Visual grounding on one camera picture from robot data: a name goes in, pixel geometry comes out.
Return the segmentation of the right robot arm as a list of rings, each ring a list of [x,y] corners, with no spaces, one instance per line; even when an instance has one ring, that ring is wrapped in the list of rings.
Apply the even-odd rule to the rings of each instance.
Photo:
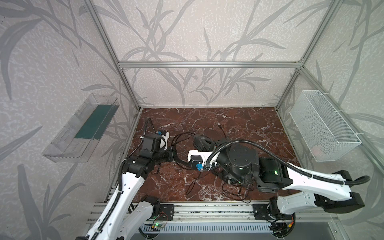
[[[263,146],[249,140],[232,140],[203,153],[203,168],[222,168],[231,182],[256,183],[260,192],[296,190],[287,197],[271,198],[271,212],[292,215],[311,207],[327,213],[346,214],[365,206],[351,188],[370,181],[369,176],[352,180],[347,171],[324,174],[290,164]]]

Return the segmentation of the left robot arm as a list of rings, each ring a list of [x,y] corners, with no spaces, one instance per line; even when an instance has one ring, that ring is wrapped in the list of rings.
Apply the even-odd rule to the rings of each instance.
[[[115,192],[81,240],[129,240],[145,221],[159,215],[160,202],[155,197],[144,197],[131,213],[129,208],[155,166],[172,160],[169,137],[170,133],[165,130],[144,132],[139,155],[128,156],[122,162]]]

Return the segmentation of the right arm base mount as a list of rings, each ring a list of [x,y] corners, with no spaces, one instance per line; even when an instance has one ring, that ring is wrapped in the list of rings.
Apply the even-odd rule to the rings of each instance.
[[[292,220],[291,215],[283,215],[279,211],[273,212],[270,203],[252,204],[252,208],[255,220],[264,220],[271,223]]]

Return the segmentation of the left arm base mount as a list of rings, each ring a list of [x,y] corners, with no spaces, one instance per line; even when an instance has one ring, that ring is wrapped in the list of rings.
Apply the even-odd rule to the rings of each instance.
[[[155,221],[172,221],[175,214],[175,205],[173,204],[159,204],[155,205],[153,214],[150,220]]]

